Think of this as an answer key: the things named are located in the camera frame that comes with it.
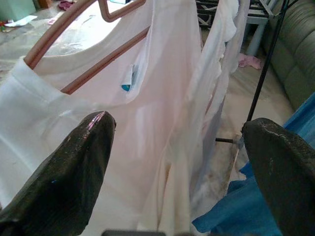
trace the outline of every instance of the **pink hanger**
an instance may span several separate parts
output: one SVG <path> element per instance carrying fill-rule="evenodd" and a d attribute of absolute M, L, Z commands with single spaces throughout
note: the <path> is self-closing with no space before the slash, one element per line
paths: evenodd
<path fill-rule="evenodd" d="M 57 38 L 64 32 L 64 30 L 92 3 L 96 0 L 80 0 L 74 4 L 67 12 L 65 12 L 45 33 L 44 35 L 36 42 L 32 47 L 29 53 L 25 56 L 25 63 L 31 68 L 34 69 L 40 59 L 45 55 L 51 45 L 57 40 Z M 114 20 L 132 12 L 138 7 L 142 6 L 146 0 L 135 0 L 125 7 L 109 13 L 107 0 L 98 0 L 99 8 L 102 14 L 102 17 L 107 22 L 113 22 Z M 102 59 L 96 65 L 91 67 L 83 75 L 79 76 L 61 91 L 67 94 L 72 94 L 88 80 L 90 80 L 95 74 L 105 68 L 113 60 L 118 58 L 120 55 L 125 53 L 132 46 L 140 42 L 143 38 L 146 37 L 149 28 L 146 28 L 144 31 L 137 34 L 134 38 L 129 40 L 127 43 L 113 51 L 110 55 Z"/>

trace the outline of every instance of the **green sofa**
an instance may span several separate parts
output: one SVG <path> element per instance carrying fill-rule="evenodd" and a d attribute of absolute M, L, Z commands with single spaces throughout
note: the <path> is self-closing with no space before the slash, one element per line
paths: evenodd
<path fill-rule="evenodd" d="M 273 12 L 281 9 L 278 0 Z M 262 45 L 271 43 L 276 20 L 271 20 Z M 271 64 L 292 104 L 297 109 L 315 92 L 315 1 L 299 0 L 286 13 Z"/>

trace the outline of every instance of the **blue fabric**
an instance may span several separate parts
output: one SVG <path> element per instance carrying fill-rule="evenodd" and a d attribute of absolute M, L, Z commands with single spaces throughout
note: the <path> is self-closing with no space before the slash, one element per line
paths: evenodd
<path fill-rule="evenodd" d="M 315 148 L 315 93 L 293 114 L 284 128 L 300 135 Z M 257 186 L 252 166 L 241 170 L 244 181 L 232 181 L 227 195 L 208 213 L 192 223 L 201 233 L 226 233 L 241 236 L 252 233 L 260 236 L 281 236 L 281 232 Z"/>

